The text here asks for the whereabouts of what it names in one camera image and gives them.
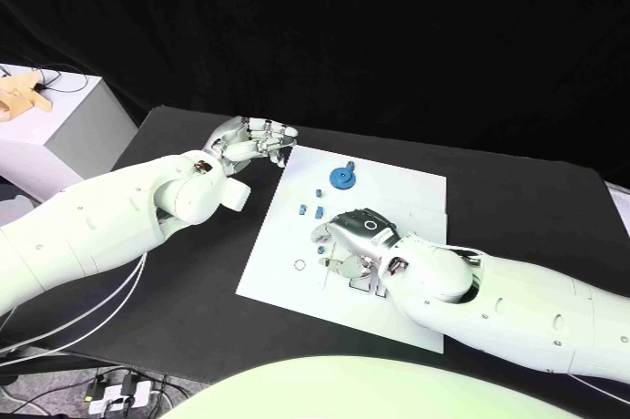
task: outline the white box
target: white box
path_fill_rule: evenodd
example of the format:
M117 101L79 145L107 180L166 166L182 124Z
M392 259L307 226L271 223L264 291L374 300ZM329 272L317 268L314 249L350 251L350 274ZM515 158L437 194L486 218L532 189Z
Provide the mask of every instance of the white box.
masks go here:
M12 75L30 67L2 64ZM56 72L43 70L46 80ZM72 90L85 76L62 72L51 87ZM88 76L75 93L43 90L52 112L38 107L0 122L0 176L38 200L111 170L139 129L103 77Z

